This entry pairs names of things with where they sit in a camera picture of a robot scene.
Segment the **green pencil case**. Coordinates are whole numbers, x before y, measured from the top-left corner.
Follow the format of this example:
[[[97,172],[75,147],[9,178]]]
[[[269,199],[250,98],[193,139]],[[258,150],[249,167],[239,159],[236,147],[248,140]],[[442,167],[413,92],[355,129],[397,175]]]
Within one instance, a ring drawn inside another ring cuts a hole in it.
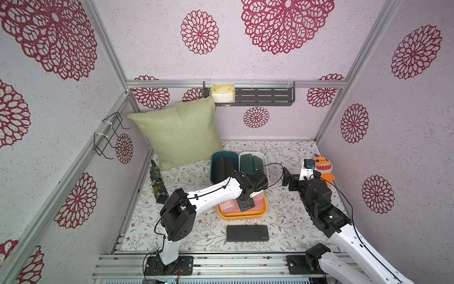
[[[255,155],[247,154],[242,156],[242,171],[247,174],[251,175],[255,173],[257,170],[261,169],[262,167],[262,160]]]
[[[246,175],[252,174],[252,154],[244,154],[240,156],[240,170]]]
[[[264,162],[262,158],[256,155],[252,155],[252,167],[253,167],[252,173],[257,172],[258,170],[263,171]]]

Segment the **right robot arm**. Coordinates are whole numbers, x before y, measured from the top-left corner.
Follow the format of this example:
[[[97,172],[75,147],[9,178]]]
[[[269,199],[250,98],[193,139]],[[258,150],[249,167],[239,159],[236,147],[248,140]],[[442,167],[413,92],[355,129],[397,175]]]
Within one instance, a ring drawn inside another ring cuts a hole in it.
[[[298,175],[283,168],[282,185],[296,191],[315,227],[334,241],[356,262],[360,271],[318,243],[304,256],[287,257],[290,274],[330,275],[342,284],[410,284],[412,281],[388,262],[359,232],[352,216],[331,202],[330,182],[316,170],[313,159],[305,159]]]

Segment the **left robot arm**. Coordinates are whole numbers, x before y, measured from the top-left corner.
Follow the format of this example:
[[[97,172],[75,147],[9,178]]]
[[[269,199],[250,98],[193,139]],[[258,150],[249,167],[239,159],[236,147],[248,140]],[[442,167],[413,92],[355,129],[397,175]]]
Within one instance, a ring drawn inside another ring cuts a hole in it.
[[[191,233],[196,218],[225,201],[250,203],[268,185],[267,175],[258,170],[247,175],[234,171],[224,181],[197,191],[176,189],[160,211],[155,233],[163,236],[158,256],[164,266],[177,261],[182,240]]]

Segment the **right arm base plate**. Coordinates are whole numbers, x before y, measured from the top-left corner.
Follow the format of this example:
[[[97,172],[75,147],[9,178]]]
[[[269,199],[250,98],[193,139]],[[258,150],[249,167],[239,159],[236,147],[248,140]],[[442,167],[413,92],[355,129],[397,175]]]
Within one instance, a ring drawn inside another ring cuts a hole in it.
[[[325,274],[319,264],[319,257],[312,255],[288,255],[287,267],[291,275]]]

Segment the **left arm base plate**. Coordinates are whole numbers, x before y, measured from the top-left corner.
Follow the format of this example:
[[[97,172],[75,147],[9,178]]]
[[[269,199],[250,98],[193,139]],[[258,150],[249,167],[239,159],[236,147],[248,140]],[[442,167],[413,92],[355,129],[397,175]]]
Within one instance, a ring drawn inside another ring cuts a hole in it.
[[[190,276],[193,273],[192,256],[179,256],[178,259],[169,264],[164,265],[160,257],[151,256],[145,263],[145,276]]]

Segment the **pink pencil case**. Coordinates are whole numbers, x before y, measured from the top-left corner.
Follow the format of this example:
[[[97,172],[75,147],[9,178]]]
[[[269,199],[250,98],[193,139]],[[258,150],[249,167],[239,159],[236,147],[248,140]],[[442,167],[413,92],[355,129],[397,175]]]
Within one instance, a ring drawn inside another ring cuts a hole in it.
[[[236,214],[236,213],[254,213],[256,211],[262,211],[264,209],[264,201],[265,195],[262,192],[259,195],[253,197],[254,207],[246,210],[241,211],[240,206],[237,200],[228,200],[218,205],[219,209],[221,210],[222,214]]]

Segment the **black pencil case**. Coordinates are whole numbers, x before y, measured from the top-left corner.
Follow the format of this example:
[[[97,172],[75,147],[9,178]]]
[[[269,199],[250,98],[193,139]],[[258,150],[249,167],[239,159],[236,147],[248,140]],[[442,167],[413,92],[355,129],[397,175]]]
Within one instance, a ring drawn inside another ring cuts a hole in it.
[[[224,172],[224,160],[225,158],[223,156],[220,156],[213,162],[212,177],[214,184],[220,183],[226,179]]]
[[[227,242],[265,242],[269,240],[265,225],[227,226]]]
[[[224,160],[224,172],[228,178],[236,171],[236,163],[238,159],[235,157],[226,157]]]

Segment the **black pencil case front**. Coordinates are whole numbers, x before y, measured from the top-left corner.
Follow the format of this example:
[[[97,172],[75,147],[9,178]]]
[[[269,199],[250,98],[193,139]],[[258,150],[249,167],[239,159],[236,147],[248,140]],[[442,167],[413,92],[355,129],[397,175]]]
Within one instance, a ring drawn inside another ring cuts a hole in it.
[[[265,242],[269,240],[265,225],[227,226],[227,242]]]

